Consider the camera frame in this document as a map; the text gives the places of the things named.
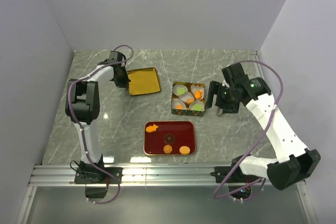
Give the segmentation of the gold tin lid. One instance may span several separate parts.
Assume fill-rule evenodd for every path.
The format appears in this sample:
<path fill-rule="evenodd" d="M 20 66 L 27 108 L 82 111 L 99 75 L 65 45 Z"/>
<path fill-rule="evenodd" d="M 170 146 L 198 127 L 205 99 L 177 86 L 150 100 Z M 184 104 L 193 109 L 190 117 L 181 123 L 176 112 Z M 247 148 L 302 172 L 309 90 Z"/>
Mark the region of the gold tin lid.
<path fill-rule="evenodd" d="M 133 69 L 127 71 L 129 95 L 147 95 L 161 91 L 160 79 L 155 67 Z"/>

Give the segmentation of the green round cookie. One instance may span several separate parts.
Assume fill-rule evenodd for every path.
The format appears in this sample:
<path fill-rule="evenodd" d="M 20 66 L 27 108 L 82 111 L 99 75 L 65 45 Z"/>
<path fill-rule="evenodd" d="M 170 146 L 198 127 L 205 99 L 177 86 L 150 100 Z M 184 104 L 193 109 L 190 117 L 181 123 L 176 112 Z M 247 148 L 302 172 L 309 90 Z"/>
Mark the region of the green round cookie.
<path fill-rule="evenodd" d="M 177 95 L 183 95 L 184 93 L 185 93 L 184 88 L 178 88 L 178 89 L 176 90 L 176 94 L 177 94 Z"/>
<path fill-rule="evenodd" d="M 193 110 L 193 111 L 203 111 L 204 108 L 203 108 L 203 106 L 202 106 L 200 103 L 196 103 L 196 104 L 194 104 L 194 105 L 192 106 L 192 110 Z"/>

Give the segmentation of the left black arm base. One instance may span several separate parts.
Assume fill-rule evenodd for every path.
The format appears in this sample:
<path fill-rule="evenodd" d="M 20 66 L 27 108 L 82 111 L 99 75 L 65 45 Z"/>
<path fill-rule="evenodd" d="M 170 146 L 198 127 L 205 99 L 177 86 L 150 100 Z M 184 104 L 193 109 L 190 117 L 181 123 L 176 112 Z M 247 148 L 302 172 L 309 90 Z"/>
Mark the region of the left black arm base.
<path fill-rule="evenodd" d="M 70 168 L 75 171 L 74 183 L 76 185 L 85 185 L 85 196 L 89 200 L 103 199 L 107 195 L 109 186 L 112 184 L 117 185 L 122 178 L 123 168 L 105 167 L 103 160 L 100 160 L 96 165 L 113 175 L 114 178 L 83 161 L 80 163 L 76 161 L 70 162 Z"/>

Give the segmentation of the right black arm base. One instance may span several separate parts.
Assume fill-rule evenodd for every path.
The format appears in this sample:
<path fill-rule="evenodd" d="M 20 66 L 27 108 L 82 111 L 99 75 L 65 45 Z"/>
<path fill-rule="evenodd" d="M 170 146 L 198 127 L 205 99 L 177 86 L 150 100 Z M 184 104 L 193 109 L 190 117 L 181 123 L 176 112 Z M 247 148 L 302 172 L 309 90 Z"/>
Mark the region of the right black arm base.
<path fill-rule="evenodd" d="M 211 172 L 211 176 L 215 177 L 216 183 L 219 186 L 215 189 L 214 198 L 222 198 L 219 195 L 219 190 L 224 186 L 228 186 L 228 192 L 225 193 L 225 197 L 232 197 L 233 200 L 240 200 L 241 202 L 247 201 L 253 198 L 251 186 L 257 183 L 261 183 L 261 187 L 257 193 L 260 192 L 262 186 L 265 183 L 265 179 L 259 178 L 254 175 L 244 175 L 240 168 L 237 168 L 228 178 L 227 175 L 233 168 L 231 166 L 215 166 L 214 171 Z"/>

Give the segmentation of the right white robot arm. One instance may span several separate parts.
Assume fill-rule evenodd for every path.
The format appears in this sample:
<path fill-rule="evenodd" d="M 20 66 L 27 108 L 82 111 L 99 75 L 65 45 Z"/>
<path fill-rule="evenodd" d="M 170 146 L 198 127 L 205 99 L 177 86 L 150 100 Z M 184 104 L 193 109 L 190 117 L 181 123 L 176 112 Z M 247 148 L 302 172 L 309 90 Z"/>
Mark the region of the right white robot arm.
<path fill-rule="evenodd" d="M 258 121 L 263 129 L 261 139 L 268 137 L 275 158 L 253 156 L 253 147 L 232 161 L 229 171 L 221 172 L 216 167 L 213 176 L 222 186 L 225 183 L 244 182 L 254 177 L 256 182 L 269 180 L 278 190 L 309 178 L 321 160 L 320 153 L 310 150 L 293 131 L 278 102 L 261 77 L 250 78 L 243 70 L 241 62 L 222 69 L 224 81 L 209 84 L 206 109 L 216 106 L 222 114 L 236 114 L 243 105 Z"/>

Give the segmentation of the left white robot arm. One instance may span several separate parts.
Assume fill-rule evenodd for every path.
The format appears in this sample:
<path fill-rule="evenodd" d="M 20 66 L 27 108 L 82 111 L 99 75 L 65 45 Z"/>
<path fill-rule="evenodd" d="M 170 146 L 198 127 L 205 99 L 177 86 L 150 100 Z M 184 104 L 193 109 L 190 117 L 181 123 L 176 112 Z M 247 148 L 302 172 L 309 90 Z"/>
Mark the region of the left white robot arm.
<path fill-rule="evenodd" d="M 106 176 L 103 155 L 99 147 L 96 119 L 100 113 L 99 88 L 114 82 L 118 88 L 129 87 L 125 69 L 129 60 L 123 53 L 112 50 L 108 59 L 98 63 L 89 74 L 68 82 L 65 112 L 73 122 L 81 147 L 80 172 L 87 173 L 93 183 L 100 183 Z"/>

